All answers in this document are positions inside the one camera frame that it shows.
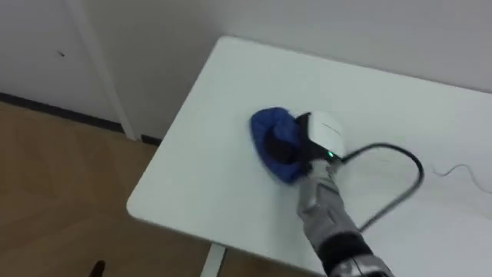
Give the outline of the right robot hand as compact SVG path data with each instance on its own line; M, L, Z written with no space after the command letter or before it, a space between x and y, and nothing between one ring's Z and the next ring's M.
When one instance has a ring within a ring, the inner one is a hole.
M339 125L326 112L286 114L266 131L262 146L278 171L294 180L311 171L315 160L339 164L345 153Z

